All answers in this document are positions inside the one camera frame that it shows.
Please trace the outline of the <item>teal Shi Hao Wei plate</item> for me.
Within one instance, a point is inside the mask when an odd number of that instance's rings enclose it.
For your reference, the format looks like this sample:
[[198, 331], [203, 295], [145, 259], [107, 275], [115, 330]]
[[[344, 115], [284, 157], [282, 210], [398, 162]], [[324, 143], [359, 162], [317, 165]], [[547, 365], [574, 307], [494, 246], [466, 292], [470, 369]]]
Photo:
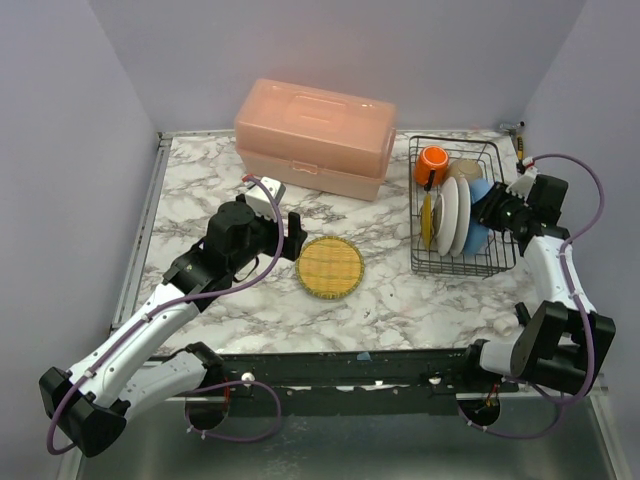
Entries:
[[450, 249], [452, 257], [459, 256], [464, 248], [470, 224], [471, 193], [469, 183], [465, 178], [457, 179], [458, 186], [458, 217], [456, 231]]

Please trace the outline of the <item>light blue plate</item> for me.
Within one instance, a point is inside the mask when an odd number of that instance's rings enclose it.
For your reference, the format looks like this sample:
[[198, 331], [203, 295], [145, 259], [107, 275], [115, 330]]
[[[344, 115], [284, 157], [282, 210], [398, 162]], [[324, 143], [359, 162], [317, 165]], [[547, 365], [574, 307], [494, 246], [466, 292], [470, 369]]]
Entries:
[[[471, 206], [479, 202], [491, 189], [491, 185], [484, 178], [479, 178], [469, 184]], [[463, 247], [466, 255], [476, 255], [488, 239], [489, 229], [481, 225], [473, 215], [470, 215], [469, 228]]]

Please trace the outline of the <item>large teal rimmed plate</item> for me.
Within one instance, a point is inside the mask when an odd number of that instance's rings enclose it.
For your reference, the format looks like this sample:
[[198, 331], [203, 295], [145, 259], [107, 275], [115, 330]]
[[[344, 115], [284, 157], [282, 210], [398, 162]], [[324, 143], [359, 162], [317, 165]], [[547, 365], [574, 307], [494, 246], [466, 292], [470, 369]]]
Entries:
[[445, 256], [451, 249], [458, 219], [459, 193], [455, 178], [447, 179], [436, 199], [434, 207], [435, 240], [437, 252]]

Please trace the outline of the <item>white floral bowl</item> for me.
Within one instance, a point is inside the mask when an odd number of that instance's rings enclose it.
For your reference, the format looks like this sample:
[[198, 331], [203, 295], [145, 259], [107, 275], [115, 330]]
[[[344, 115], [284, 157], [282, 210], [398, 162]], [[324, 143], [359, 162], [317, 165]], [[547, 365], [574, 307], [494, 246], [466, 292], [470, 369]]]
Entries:
[[444, 180], [464, 178], [468, 183], [483, 178], [483, 170], [480, 164], [472, 159], [459, 158], [453, 160], [445, 173]]

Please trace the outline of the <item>small yellow patterned plate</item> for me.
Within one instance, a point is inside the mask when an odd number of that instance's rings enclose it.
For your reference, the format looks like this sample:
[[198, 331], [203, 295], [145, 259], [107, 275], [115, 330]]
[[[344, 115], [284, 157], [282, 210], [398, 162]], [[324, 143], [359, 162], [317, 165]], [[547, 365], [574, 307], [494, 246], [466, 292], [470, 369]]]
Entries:
[[432, 243], [432, 207], [431, 195], [424, 196], [420, 211], [421, 238], [426, 250], [431, 248]]

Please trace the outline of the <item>orange mug black handle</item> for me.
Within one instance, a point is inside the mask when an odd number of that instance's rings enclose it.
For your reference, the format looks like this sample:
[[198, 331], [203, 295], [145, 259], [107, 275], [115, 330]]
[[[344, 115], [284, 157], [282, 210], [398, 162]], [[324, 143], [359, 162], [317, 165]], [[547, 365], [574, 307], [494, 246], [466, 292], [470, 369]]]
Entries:
[[430, 191], [443, 182], [448, 166], [449, 155], [443, 148], [424, 147], [415, 162], [413, 179], [425, 191]]

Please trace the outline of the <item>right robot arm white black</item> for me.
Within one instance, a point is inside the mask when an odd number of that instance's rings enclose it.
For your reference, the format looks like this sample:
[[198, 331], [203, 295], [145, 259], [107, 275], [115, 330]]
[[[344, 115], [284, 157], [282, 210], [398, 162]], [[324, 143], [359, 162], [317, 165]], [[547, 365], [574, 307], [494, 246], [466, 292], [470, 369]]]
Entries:
[[533, 276], [540, 304], [517, 304], [523, 329], [509, 343], [479, 341], [471, 350], [480, 369], [580, 396], [592, 387], [614, 339], [614, 321], [597, 312], [573, 264], [567, 229], [558, 226], [568, 184], [548, 175], [514, 185], [495, 183], [472, 205], [472, 217], [510, 234]]

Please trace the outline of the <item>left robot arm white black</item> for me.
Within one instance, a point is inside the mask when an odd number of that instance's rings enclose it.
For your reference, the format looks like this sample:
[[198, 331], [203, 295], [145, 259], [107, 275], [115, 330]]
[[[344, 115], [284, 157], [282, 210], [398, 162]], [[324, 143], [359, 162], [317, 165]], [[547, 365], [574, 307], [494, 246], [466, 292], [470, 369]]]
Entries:
[[52, 367], [39, 380], [51, 423], [46, 446], [52, 455], [66, 453], [54, 445], [62, 431], [71, 448], [85, 456], [104, 452], [127, 423], [149, 408], [181, 393], [222, 379], [221, 359], [196, 344], [149, 370], [143, 365], [177, 330], [203, 313], [218, 297], [255, 285], [236, 276], [260, 255], [296, 261], [307, 238], [298, 213], [286, 218], [277, 205], [265, 203], [269, 218], [244, 196], [222, 204], [206, 234], [165, 272], [144, 305], [111, 337], [68, 369]]

